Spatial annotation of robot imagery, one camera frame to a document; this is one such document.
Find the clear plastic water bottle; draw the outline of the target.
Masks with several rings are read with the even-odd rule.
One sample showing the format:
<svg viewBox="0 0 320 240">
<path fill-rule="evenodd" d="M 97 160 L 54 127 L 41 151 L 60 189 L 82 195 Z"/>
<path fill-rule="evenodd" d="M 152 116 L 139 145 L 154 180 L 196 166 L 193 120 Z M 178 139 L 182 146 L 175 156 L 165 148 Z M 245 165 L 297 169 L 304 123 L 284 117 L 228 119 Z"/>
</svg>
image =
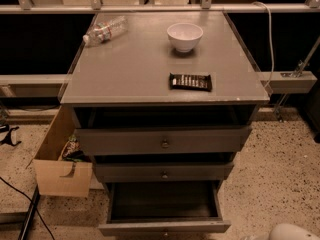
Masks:
<svg viewBox="0 0 320 240">
<path fill-rule="evenodd" d="M 118 16 L 108 21 L 93 24 L 83 36 L 83 41 L 88 47 L 97 46 L 127 31 L 127 18 L 125 16 Z"/>
</svg>

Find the cardboard box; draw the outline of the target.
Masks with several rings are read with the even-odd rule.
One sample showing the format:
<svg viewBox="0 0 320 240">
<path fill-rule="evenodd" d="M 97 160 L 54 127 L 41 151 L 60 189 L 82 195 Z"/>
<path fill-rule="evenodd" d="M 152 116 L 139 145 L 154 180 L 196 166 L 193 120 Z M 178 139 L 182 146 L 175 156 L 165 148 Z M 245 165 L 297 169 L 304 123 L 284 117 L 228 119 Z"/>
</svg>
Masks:
<svg viewBox="0 0 320 240">
<path fill-rule="evenodd" d="M 33 159 L 36 182 L 42 196 L 87 197 L 89 194 L 92 164 L 61 158 L 74 130 L 71 112 L 60 107 Z"/>
</svg>

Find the grey drawer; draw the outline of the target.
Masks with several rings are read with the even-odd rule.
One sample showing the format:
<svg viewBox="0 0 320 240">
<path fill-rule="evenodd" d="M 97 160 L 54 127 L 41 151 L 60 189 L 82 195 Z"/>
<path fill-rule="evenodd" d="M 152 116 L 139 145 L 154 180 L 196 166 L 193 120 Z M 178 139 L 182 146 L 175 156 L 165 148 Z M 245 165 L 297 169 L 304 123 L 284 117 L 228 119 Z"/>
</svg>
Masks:
<svg viewBox="0 0 320 240">
<path fill-rule="evenodd" d="M 115 163 L 96 165 L 102 183 L 225 180 L 234 167 L 228 163 Z"/>
<path fill-rule="evenodd" d="M 142 155 L 240 151 L 250 126 L 209 129 L 76 129 L 86 155 Z"/>
<path fill-rule="evenodd" d="M 224 233 L 216 185 L 211 181 L 116 183 L 109 196 L 105 236 Z"/>
</svg>

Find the dark chocolate bar wrapper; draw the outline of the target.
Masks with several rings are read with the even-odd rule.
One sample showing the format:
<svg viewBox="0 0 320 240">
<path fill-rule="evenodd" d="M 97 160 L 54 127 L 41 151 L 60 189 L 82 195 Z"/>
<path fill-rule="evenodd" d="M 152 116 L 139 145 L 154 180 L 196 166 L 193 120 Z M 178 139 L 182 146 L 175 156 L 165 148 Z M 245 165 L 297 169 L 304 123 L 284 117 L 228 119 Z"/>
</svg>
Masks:
<svg viewBox="0 0 320 240">
<path fill-rule="evenodd" d="M 210 92 L 212 81 L 210 75 L 170 74 L 169 86 L 171 89 Z"/>
</svg>

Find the snack bag in box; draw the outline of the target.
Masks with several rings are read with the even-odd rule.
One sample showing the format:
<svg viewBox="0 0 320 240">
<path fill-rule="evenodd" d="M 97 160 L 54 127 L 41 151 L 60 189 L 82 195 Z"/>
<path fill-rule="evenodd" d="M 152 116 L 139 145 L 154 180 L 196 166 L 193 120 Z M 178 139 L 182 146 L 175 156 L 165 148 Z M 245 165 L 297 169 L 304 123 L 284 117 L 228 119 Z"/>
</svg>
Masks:
<svg viewBox="0 0 320 240">
<path fill-rule="evenodd" d="M 60 160 L 79 162 L 84 159 L 84 153 L 75 135 L 71 135 L 62 148 Z"/>
</svg>

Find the white bowl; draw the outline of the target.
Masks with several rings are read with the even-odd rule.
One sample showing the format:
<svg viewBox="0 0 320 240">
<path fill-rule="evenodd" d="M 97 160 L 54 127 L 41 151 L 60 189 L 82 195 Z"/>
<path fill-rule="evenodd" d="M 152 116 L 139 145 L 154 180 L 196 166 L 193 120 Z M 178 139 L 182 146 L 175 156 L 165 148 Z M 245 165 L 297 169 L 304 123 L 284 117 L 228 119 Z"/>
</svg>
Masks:
<svg viewBox="0 0 320 240">
<path fill-rule="evenodd" d="M 203 36 L 203 30 L 195 24 L 176 23 L 167 28 L 167 35 L 177 51 L 186 53 L 197 46 Z"/>
</svg>

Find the grey drawer cabinet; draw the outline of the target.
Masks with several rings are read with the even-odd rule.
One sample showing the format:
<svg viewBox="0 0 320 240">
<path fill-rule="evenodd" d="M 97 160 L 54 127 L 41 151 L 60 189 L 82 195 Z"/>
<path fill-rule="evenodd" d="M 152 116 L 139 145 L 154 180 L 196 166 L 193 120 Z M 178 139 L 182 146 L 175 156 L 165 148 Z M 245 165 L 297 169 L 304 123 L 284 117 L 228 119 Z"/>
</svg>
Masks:
<svg viewBox="0 0 320 240">
<path fill-rule="evenodd" d="M 268 102 L 226 16 L 215 12 L 132 13 L 129 30 L 82 51 L 62 96 L 76 129 L 209 129 L 250 126 Z M 167 28 L 191 23 L 203 36 L 182 53 Z M 212 90 L 171 89 L 170 74 L 210 75 Z M 228 163 L 237 152 L 88 155 L 94 164 Z"/>
</svg>

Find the black clip on floor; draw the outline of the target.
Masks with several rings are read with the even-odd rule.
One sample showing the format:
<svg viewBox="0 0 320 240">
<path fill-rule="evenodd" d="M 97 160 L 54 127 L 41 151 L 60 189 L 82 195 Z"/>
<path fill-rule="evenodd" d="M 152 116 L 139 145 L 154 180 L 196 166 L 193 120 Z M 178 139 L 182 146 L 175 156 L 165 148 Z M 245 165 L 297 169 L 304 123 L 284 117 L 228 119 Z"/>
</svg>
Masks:
<svg viewBox="0 0 320 240">
<path fill-rule="evenodd" d="M 16 131 L 19 129 L 18 126 L 10 127 L 8 124 L 0 126 L 0 133 L 3 137 L 0 139 L 0 145 L 9 145 L 15 147 L 21 143 L 16 139 Z"/>
</svg>

